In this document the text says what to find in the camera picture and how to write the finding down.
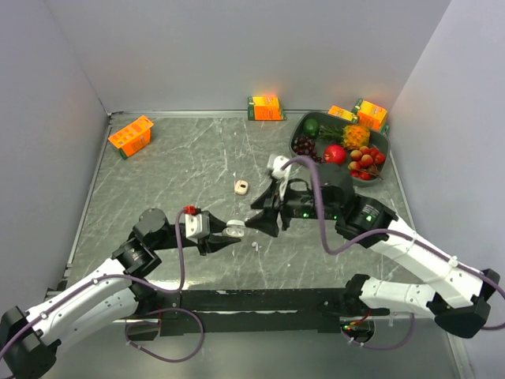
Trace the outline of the white earbud charging case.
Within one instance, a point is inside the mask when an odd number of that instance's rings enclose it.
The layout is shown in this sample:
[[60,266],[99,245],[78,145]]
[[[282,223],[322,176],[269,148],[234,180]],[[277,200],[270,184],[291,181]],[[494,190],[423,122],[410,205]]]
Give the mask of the white earbud charging case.
[[223,236],[243,238],[245,236],[245,222],[243,220],[229,220],[222,231]]

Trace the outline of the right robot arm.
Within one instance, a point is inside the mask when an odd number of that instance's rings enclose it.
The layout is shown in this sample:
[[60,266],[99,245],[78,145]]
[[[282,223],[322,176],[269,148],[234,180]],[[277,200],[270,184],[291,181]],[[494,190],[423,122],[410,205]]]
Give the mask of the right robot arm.
[[352,181],[330,164],[304,156],[272,155],[267,164],[271,184],[251,205],[258,214],[247,228],[271,237],[293,219],[317,220],[324,251],[337,256],[358,244],[382,254],[414,274],[419,284],[393,283],[355,275],[347,284],[346,308],[353,314],[371,310],[431,318],[454,336],[474,337],[497,331],[487,324],[494,293],[502,295],[497,272],[477,270],[422,238],[395,211],[373,197],[355,193]]

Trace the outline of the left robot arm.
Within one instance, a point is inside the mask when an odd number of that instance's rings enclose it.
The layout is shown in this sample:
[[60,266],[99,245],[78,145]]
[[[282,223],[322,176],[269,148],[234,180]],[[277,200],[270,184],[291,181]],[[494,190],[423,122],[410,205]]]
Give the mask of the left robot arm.
[[210,212],[183,208],[170,223],[158,208],[144,211],[132,232],[91,274],[45,302],[23,311],[14,306],[1,318],[1,359],[14,378],[40,378],[56,362],[61,345],[71,345],[103,326],[154,312],[159,294],[178,296],[185,284],[184,257],[178,257],[175,289],[146,277],[157,268],[159,250],[196,247],[207,255],[241,241],[242,222],[233,226]]

